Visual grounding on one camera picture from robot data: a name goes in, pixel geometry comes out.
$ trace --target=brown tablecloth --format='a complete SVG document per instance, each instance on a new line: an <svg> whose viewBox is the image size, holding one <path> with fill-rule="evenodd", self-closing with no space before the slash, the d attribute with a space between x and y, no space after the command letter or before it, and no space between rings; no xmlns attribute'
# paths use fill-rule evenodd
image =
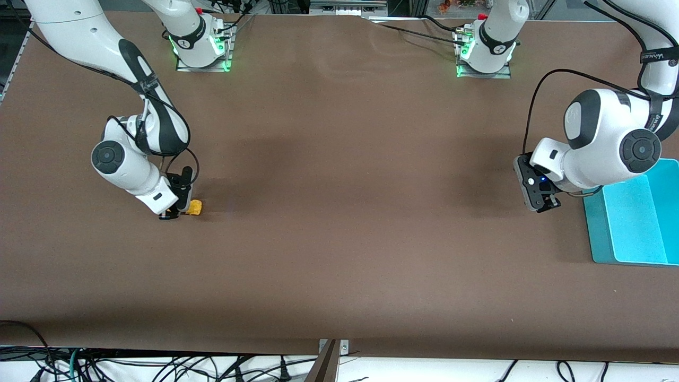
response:
<svg viewBox="0 0 679 382"><path fill-rule="evenodd" d="M191 124L204 212L160 222L97 175L106 117L142 104L31 40L0 107L2 318L79 347L679 358L677 270L594 264L582 202L529 212L511 165L548 70L635 86L619 25L529 22L513 78L476 80L446 43L350 16L257 16L231 73L177 73L153 14L109 17ZM592 87L550 79L529 146Z"/></svg>

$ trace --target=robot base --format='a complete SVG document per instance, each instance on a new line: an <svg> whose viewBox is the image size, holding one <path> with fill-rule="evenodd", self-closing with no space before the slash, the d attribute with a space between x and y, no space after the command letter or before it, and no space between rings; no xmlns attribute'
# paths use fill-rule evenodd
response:
<svg viewBox="0 0 679 382"><path fill-rule="evenodd" d="M224 23L225 26L229 27L230 25L233 25L233 23ZM238 27L233 26L231 29L228 29L227 31L224 31L224 41L217 42L218 48L219 44L223 44L224 47L224 55L219 57L215 62L213 62L211 65L208 65L206 67L202 68L195 68L195 67L190 67L186 65L177 55L175 52L175 56L177 56L177 71L198 71L198 72L209 72L209 73L223 73L223 72L228 72L231 71L231 61L234 59L234 46L236 43L236 29Z"/></svg>
<svg viewBox="0 0 679 382"><path fill-rule="evenodd" d="M453 34L454 41L463 41L466 45L455 45L455 59L457 61L457 75L458 77L473 77L473 78L498 78L507 80L511 78L509 70L509 63L505 63L502 69L496 73L481 73L472 69L467 62L461 59L461 55L466 53L469 48L469 39L471 38L472 24L466 24L462 28L457 28Z"/></svg>

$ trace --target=teal plastic tray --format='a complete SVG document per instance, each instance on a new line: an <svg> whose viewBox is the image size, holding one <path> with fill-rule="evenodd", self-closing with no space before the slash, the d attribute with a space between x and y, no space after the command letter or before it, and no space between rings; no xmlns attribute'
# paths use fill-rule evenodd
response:
<svg viewBox="0 0 679 382"><path fill-rule="evenodd" d="M679 162L584 199L592 258L602 264L679 266Z"/></svg>

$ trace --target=black cable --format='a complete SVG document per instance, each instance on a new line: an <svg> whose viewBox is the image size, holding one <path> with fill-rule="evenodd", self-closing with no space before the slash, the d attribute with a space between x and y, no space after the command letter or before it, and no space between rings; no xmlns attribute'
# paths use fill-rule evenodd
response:
<svg viewBox="0 0 679 382"><path fill-rule="evenodd" d="M112 364L119 364L119 365L124 365L124 366L140 366L140 367L152 367L152 368L157 368L161 366L167 365L166 363L146 363L146 362L126 362L126 361L119 361L119 360L112 360L110 358L101 358L97 360L97 362L110 362Z"/></svg>
<svg viewBox="0 0 679 382"><path fill-rule="evenodd" d="M188 151L189 154L191 154L191 156L194 157L194 161L196 162L196 173L194 173L194 178L191 179L191 181L189 183L186 183L186 184L183 184L183 185L173 185L174 187L178 187L178 188L188 187L188 186L192 185L196 181L196 179L198 179L198 174L200 174L200 162L198 162L198 157L188 147L186 148L186 151ZM170 159L168 166L165 168L165 173L167 173L170 170L170 165L175 161L175 159L177 159L178 156L179 155L175 155L175 156L172 157L172 159Z"/></svg>
<svg viewBox="0 0 679 382"><path fill-rule="evenodd" d="M513 360L511 365L509 365L509 367L507 368L507 371L504 372L504 375L502 376L502 378L500 378L498 380L498 382L505 382L507 380L507 378L509 377L509 373L514 368L514 366L516 366L516 363L518 363L518 362L519 362L519 360Z"/></svg>
<svg viewBox="0 0 679 382"><path fill-rule="evenodd" d="M384 23L379 23L378 25L382 25L382 26L385 27L385 28L395 29L395 30L397 30L397 31L406 32L406 33L411 33L411 34L413 34L413 35L418 35L418 36L426 37L426 38L428 38L428 39L434 39L434 40L439 40L439 41L450 42L451 44L455 44L455 45L464 45L464 43L463 43L462 41L454 41L454 40L450 40L450 39L444 39L444 38L442 38L442 37L436 37L436 36L432 36L432 35L427 35L426 33L420 33L420 32L410 31L410 30L408 30L408 29L403 29L403 28L399 28L399 27L393 27L393 26L391 26L391 25L386 25L386 24L384 24Z"/></svg>
<svg viewBox="0 0 679 382"><path fill-rule="evenodd" d="M282 355L280 357L280 377L278 380L280 382L288 382L291 379L292 377L290 377L290 373L288 372L288 365L285 363L285 357Z"/></svg>
<svg viewBox="0 0 679 382"><path fill-rule="evenodd" d="M633 14L633 13L627 11L627 10L624 10L623 8L620 8L619 5L617 5L616 3L613 3L611 0L602 0L602 1L605 4L607 4L609 7L616 10L618 13L621 13L621 14L631 18L632 20L636 20L636 21L641 22L642 24L644 24L644 25L646 25L650 28L655 29L658 33L663 35L664 38L666 38L674 47L679 46L679 44L677 44L677 40L669 32L667 32L663 27L660 27L658 24L655 24L655 23L653 23L649 20L646 20L645 18L641 18L641 17L639 17L639 16L637 16L637 15L635 15L635 14Z"/></svg>
<svg viewBox="0 0 679 382"><path fill-rule="evenodd" d="M599 382L604 382L604 379L606 378L606 372L608 372L608 361L604 362L604 369L601 372L601 378L599 378Z"/></svg>
<svg viewBox="0 0 679 382"><path fill-rule="evenodd" d="M634 28L632 28L629 24L622 21L620 18L617 18L617 17L613 16L612 14L609 14L608 12L606 12L603 9L597 7L596 5L590 3L589 1L585 1L584 4L587 7L590 7L591 9L599 12L601 15L608 17L611 20L613 20L613 21L617 22L618 24L622 25L623 27L625 27L625 29L627 29L627 31L629 31L634 36L634 38L637 40L637 42L641 46L641 50L643 52L645 52L647 50L646 49L646 43L644 42L644 40L641 38L641 36L639 36L639 33L637 33L637 31L635 31ZM642 87L641 86L641 78L644 75L644 72L646 71L646 66L647 66L647 63L642 64L641 70L639 71L639 75L637 76L637 86L639 88Z"/></svg>
<svg viewBox="0 0 679 382"><path fill-rule="evenodd" d="M199 359L198 361L195 361L191 366L185 367L184 370L182 370L182 371L179 373L179 375L177 375L177 377L175 377L175 382L176 382L177 380L179 380L184 374L187 374L189 371L195 372L196 370L194 370L193 368L196 367L200 362L203 362L203 361L205 361L205 360L207 360L207 359L209 359L209 358L211 359L211 357L209 357L209 356L208 356L208 357L203 357L203 358Z"/></svg>
<svg viewBox="0 0 679 382"><path fill-rule="evenodd" d="M441 24L437 19L435 19L435 18L433 18L429 15L426 15L426 14L420 15L420 16L418 16L418 18L425 18L425 19L433 22L434 24L436 24L437 27L443 29L444 31L449 31L449 32L454 32L457 28L464 27L464 24L462 24L458 27L447 27L447 26Z"/></svg>
<svg viewBox="0 0 679 382"><path fill-rule="evenodd" d="M241 19L243 19L243 17L245 17L245 15L247 15L247 12L241 13L240 16L236 19L236 21L233 24L229 25L228 27L222 28L222 29L217 29L217 33L222 33L224 31L228 31L229 29L235 27L238 24L238 22L240 22Z"/></svg>
<svg viewBox="0 0 679 382"><path fill-rule="evenodd" d="M10 7L12 7L11 1L8 1L7 4L10 4ZM45 341L45 339L42 337L42 334L40 334L40 332L37 331L37 329L32 327L30 324L27 324L27 323L22 322L22 321L14 321L12 319L0 319L0 324L21 326L22 328L26 328L26 329L30 330L31 332L33 332L33 334L35 334L35 336L40 340L40 343L45 348L45 351L47 352L47 357L49 358L50 362L52 363L52 368L54 370L56 370L56 362L54 361L54 356L52 355L52 352L50 351L50 346L47 344L47 341Z"/></svg>
<svg viewBox="0 0 679 382"><path fill-rule="evenodd" d="M589 74L583 73L581 71L572 70L572 69L554 69L554 70L548 72L547 74L545 74L542 77L542 79L540 79L540 82L538 82L538 85L535 87L535 91L533 92L533 97L530 99L530 106L528 108L528 120L526 121L526 133L524 134L524 144L521 147L521 155L526 154L526 144L528 142L528 133L530 131L530 119L531 119L532 114L533 114L533 106L535 105L535 99L538 96L538 91L540 90L540 87L543 85L543 82L545 82L545 80L550 75L553 75L554 73L570 73L570 74L579 75L581 77L587 78L588 80L592 80L592 81L598 82L600 84L606 85L609 88L614 88L615 90L618 90L618 91L623 92L625 94L628 94L630 96L633 96L633 97L636 97L636 98L639 98L639 99L643 99L643 100L646 100L646 101L649 100L649 97L644 95L644 94L639 94L637 92L633 92L629 89L623 88L622 86L618 86L616 84L613 84L612 82L602 80L598 77L594 77L593 75L589 75Z"/></svg>
<svg viewBox="0 0 679 382"><path fill-rule="evenodd" d="M244 364L245 362L249 361L252 358L254 358L253 355L244 355L242 357L238 357L236 361L233 364L231 364L231 366L227 367L226 370L224 370L224 372L219 376L219 378L215 380L215 382L222 382L230 372L234 371L237 367L239 367L240 365Z"/></svg>
<svg viewBox="0 0 679 382"><path fill-rule="evenodd" d="M178 364L175 363L175 364L174 364L174 367L172 368L172 370L170 370L167 374L165 374L165 377L162 377L162 378L160 379L160 381L158 381L158 382L163 382L163 381L165 381L165 378L169 377L170 374L172 374L173 372L175 373L175 381L178 380L178 379L179 379L179 376L178 376L178 369L179 369L179 367L182 366L182 365L184 365L185 363L187 363L188 361L190 361L190 360L192 360L192 359L194 359L194 357L188 357L188 358L186 358L185 360L183 360L182 362L179 362Z"/></svg>
<svg viewBox="0 0 679 382"><path fill-rule="evenodd" d="M296 365L296 364L303 364L303 363L306 363L306 362L313 362L313 361L315 361L315 360L316 360L316 358L308 358L308 359L306 359L306 360L299 360L299 361L287 362L287 366L292 366L292 365ZM258 375L255 375L254 377L248 379L247 382L253 382L255 379L261 377L262 375L267 375L267 374L269 374L269 373L272 372L272 371L278 370L280 367L281 367L281 366L276 366L276 367L270 368L270 369L268 369L268 370L264 370L264 371L262 371L261 373L259 373Z"/></svg>
<svg viewBox="0 0 679 382"><path fill-rule="evenodd" d="M566 368L568 369L568 373L570 373L570 381L566 379L566 377L561 373L561 365L566 365ZM564 382L575 382L575 375L573 374L573 369L570 368L570 365L566 361L557 361L556 362L556 372L559 374L559 377L561 377L562 381Z"/></svg>
<svg viewBox="0 0 679 382"><path fill-rule="evenodd" d="M215 4L217 4L217 7L219 7L219 10L221 11L221 13L224 13L224 8L221 7L221 3L218 2L218 1L212 1L213 7L215 6Z"/></svg>

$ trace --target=yellow sponge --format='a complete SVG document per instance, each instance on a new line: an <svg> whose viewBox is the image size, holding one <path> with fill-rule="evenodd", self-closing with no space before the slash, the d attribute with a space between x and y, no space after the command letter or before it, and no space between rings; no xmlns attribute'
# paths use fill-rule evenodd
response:
<svg viewBox="0 0 679 382"><path fill-rule="evenodd" d="M186 211L188 215L200 215L200 211L203 209L203 202L198 199L194 199L189 204L189 209Z"/></svg>

